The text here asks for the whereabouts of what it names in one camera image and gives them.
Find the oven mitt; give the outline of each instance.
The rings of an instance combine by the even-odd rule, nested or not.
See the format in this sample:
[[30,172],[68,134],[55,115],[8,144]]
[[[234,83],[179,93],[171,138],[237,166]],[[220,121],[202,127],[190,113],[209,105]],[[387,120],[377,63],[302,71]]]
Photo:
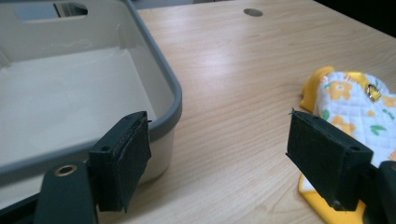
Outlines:
[[[374,152],[372,165],[396,161],[396,94],[380,79],[361,72],[320,68],[305,82],[300,107],[354,137]],[[327,223],[362,223],[365,205],[333,210],[302,175],[299,191]]]

